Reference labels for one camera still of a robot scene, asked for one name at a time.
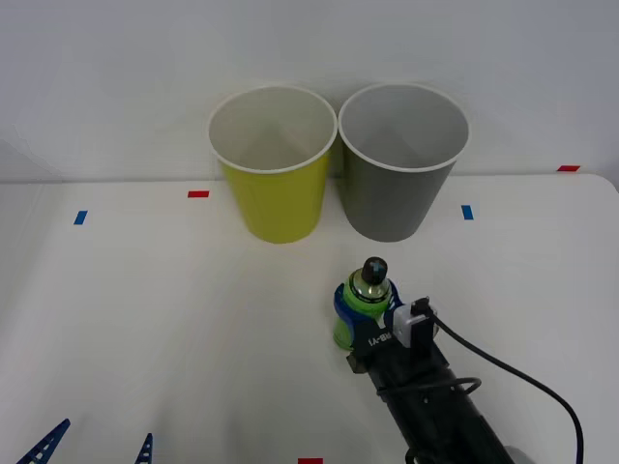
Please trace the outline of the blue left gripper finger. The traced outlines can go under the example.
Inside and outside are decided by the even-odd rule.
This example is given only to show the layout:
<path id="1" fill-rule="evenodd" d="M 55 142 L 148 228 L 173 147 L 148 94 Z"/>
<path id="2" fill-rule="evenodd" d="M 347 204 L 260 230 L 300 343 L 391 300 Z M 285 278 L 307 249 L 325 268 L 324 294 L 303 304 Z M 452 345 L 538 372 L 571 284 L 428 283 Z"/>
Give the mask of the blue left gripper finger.
<path id="1" fill-rule="evenodd" d="M 153 458 L 153 435 L 148 433 L 140 448 L 135 464 L 152 464 Z"/>
<path id="2" fill-rule="evenodd" d="M 64 419 L 27 451 L 17 464 L 47 464 L 70 426 L 71 421 Z"/>

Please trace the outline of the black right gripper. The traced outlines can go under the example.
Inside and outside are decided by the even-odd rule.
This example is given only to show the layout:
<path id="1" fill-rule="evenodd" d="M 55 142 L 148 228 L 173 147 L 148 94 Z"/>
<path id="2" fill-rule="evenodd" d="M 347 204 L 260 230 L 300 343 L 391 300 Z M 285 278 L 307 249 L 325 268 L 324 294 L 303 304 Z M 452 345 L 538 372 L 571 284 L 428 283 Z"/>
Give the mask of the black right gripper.
<path id="1" fill-rule="evenodd" d="M 402 395 L 449 388 L 454 373 L 434 342 L 421 349 L 402 346 L 379 321 L 403 305 L 391 281 L 386 296 L 372 303 L 352 295 L 349 286 L 339 286 L 334 308 L 348 330 L 347 361 L 356 374 L 367 374 L 377 395 Z"/>

